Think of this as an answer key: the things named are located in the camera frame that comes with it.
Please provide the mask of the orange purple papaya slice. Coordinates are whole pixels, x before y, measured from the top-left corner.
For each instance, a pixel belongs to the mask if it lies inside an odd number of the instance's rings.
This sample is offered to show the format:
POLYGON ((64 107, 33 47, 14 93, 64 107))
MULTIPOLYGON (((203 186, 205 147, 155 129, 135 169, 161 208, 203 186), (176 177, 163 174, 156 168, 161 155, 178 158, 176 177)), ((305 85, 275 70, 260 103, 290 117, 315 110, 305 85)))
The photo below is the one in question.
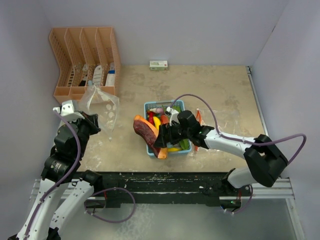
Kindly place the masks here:
POLYGON ((158 159, 166 159, 168 157, 168 149, 155 147, 154 143, 159 135, 157 128, 140 115, 136 115, 133 119, 133 130, 141 136, 147 146, 152 150, 154 156, 158 159))

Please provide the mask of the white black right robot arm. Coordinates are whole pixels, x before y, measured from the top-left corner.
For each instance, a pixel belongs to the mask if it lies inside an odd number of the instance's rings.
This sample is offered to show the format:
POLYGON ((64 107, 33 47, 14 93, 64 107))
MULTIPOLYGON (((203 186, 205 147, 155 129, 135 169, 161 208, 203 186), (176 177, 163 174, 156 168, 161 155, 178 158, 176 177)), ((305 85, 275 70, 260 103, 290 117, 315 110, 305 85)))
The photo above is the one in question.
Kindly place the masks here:
POLYGON ((164 148, 188 139, 195 146, 223 151, 245 160, 247 166, 230 170, 224 177, 222 190, 228 196, 235 195, 241 187, 259 183, 272 187, 289 161, 266 135, 240 137, 217 128, 200 124, 189 110, 178 112, 168 107, 169 123, 159 127, 154 147, 164 148))

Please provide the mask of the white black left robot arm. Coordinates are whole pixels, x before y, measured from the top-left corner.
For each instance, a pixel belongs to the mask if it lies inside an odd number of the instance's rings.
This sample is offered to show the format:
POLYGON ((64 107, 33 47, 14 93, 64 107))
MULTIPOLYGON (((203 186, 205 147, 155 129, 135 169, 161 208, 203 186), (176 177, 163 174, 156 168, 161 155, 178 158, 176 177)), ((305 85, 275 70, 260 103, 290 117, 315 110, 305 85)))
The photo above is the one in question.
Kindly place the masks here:
POLYGON ((61 198, 80 167, 91 135, 100 132, 98 115, 76 113, 76 120, 61 117, 63 125, 54 138, 50 156, 44 163, 38 194, 30 213, 12 240, 59 240, 66 224, 90 196, 103 191, 102 175, 87 170, 68 197, 61 198))

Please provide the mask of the clear polka dot zip bag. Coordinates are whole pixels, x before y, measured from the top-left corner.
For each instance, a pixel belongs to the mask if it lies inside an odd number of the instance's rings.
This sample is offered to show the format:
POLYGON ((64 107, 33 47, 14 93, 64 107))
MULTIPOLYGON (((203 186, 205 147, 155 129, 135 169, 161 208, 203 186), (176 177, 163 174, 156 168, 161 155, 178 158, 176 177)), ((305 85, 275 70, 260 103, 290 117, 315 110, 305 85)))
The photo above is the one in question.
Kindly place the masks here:
POLYGON ((98 126, 111 141, 120 110, 120 99, 115 95, 102 91, 100 87, 91 85, 86 89, 78 105, 79 109, 86 114, 98 115, 98 126))

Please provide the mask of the green leafy vegetable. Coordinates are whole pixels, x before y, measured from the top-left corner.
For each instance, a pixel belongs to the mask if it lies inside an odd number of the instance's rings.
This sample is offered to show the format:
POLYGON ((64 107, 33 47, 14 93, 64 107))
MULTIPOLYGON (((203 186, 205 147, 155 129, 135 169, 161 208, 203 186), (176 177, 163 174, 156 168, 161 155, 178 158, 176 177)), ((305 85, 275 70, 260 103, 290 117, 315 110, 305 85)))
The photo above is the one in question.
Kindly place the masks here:
MULTIPOLYGON (((179 113, 182 111, 181 107, 179 105, 173 105, 172 107, 173 107, 173 109, 175 109, 179 113)), ((175 149, 174 151, 187 151, 190 149, 189 140, 183 139, 183 140, 179 141, 179 143, 175 144, 173 146, 173 148, 175 149)))

